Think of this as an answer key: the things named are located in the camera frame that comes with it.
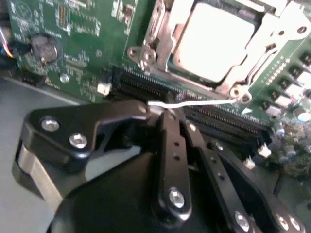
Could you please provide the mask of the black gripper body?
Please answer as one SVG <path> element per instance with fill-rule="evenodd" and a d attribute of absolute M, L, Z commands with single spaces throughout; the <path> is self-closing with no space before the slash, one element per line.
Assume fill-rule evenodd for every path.
<path fill-rule="evenodd" d="M 211 186 L 189 170 L 192 214 L 183 224 L 165 226 L 152 212 L 158 160 L 143 154 L 71 192 L 50 223 L 50 233 L 226 233 Z"/>

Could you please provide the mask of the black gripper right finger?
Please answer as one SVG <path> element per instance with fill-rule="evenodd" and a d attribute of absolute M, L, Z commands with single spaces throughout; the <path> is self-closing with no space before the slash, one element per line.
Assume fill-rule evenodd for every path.
<path fill-rule="evenodd" d="M 211 183 L 223 218 L 222 232 L 304 233 L 306 228 L 226 145 L 206 144 L 194 124 L 184 121 L 187 142 L 195 152 L 200 172 Z"/>

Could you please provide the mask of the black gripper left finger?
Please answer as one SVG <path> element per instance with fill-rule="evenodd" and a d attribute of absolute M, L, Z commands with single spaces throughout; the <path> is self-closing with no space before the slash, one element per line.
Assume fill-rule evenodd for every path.
<path fill-rule="evenodd" d="M 86 167 L 93 155 L 118 129 L 133 127 L 138 127 L 134 139 L 140 144 L 148 141 L 144 130 L 156 136 L 156 212 L 167 219 L 187 220 L 192 212 L 186 153 L 191 124 L 176 104 L 122 100 L 33 110 L 24 119 L 17 148 L 18 182 L 57 214 L 65 198 L 87 183 Z"/>

